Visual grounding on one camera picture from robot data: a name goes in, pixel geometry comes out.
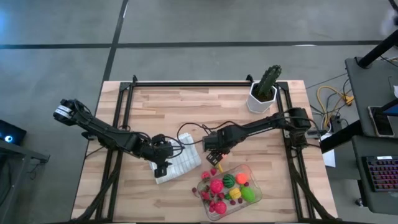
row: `cactus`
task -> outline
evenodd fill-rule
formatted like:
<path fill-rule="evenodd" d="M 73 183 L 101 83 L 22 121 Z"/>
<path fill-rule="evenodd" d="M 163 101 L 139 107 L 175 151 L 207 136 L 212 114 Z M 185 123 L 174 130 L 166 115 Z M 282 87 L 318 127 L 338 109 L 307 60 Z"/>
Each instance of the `cactus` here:
<path fill-rule="evenodd" d="M 269 93 L 271 91 L 273 84 L 276 82 L 281 72 L 282 68 L 280 67 L 280 65 L 273 65 L 266 70 L 266 72 L 263 74 L 261 78 L 261 81 L 254 90 L 259 100 L 262 101 L 270 100 Z"/>

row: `potted cactus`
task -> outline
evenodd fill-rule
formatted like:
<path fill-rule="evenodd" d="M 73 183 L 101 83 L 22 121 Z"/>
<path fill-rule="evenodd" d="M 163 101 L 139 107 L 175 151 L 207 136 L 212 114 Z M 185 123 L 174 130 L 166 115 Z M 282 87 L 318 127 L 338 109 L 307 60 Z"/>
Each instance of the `potted cactus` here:
<path fill-rule="evenodd" d="M 280 65 L 269 67 L 259 82 L 253 82 L 246 104 L 253 113 L 264 113 L 275 102 L 276 91 L 274 87 L 282 68 Z"/>

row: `concrete floor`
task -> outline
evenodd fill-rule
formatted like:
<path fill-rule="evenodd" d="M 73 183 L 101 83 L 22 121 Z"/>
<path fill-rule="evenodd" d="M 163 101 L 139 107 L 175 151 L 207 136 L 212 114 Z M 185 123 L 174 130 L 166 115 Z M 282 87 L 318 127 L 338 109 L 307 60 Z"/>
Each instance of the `concrete floor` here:
<path fill-rule="evenodd" d="M 0 45 L 111 43 L 121 5 L 122 0 L 3 0 Z M 381 40 L 388 9 L 387 0 L 130 0 L 119 42 Z M 345 73 L 345 58 L 373 47 L 118 49 L 109 79 L 135 74 L 140 80 L 242 80 L 249 73 L 260 78 L 266 67 L 280 64 L 280 79 L 310 86 Z M 391 50 L 387 56 L 397 54 Z M 70 218 L 87 141 L 80 128 L 54 121 L 52 113 L 62 98 L 78 98 L 95 110 L 108 55 L 109 49 L 0 50 L 0 119 L 27 130 L 25 146 L 51 154 L 37 178 L 27 178 L 14 223 Z M 340 89 L 346 79 L 326 85 Z M 319 108 L 317 88 L 307 91 Z M 322 92 L 322 100 L 329 94 Z M 349 122 L 358 118 L 355 105 L 340 113 Z M 395 222 L 395 216 L 353 204 L 356 181 L 330 183 L 340 218 Z"/>

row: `keyboard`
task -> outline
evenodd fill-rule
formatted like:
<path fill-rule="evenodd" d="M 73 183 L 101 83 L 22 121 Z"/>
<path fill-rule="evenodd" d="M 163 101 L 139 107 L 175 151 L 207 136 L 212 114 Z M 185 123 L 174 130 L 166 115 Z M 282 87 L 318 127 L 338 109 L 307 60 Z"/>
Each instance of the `keyboard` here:
<path fill-rule="evenodd" d="M 182 143 L 193 143 L 193 138 L 190 134 L 184 133 L 178 137 Z M 175 141 L 170 141 L 173 146 L 179 146 Z M 185 149 L 182 151 L 181 155 L 166 159 L 166 161 L 171 162 L 173 165 L 168 166 L 167 175 L 159 178 L 155 178 L 157 184 L 161 184 L 168 180 L 179 177 L 187 172 L 190 172 L 195 167 L 201 164 L 200 156 L 197 152 L 195 145 L 184 146 Z M 180 153 L 180 151 L 174 151 L 174 155 Z M 150 168 L 152 170 L 156 169 L 156 163 L 149 162 Z"/>
<path fill-rule="evenodd" d="M 398 156 L 368 156 L 363 160 L 373 191 L 398 191 Z"/>

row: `chair wheel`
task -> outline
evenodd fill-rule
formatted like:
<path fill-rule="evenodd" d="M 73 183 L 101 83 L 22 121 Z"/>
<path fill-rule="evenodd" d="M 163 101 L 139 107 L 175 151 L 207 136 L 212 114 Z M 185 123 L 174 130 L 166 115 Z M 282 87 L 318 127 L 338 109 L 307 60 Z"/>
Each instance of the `chair wheel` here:
<path fill-rule="evenodd" d="M 363 206 L 363 202 L 362 202 L 362 199 L 361 199 L 361 198 L 359 198 L 359 199 L 355 200 L 355 204 L 356 204 L 357 206 L 359 206 L 359 207 L 364 207 L 364 206 Z"/>

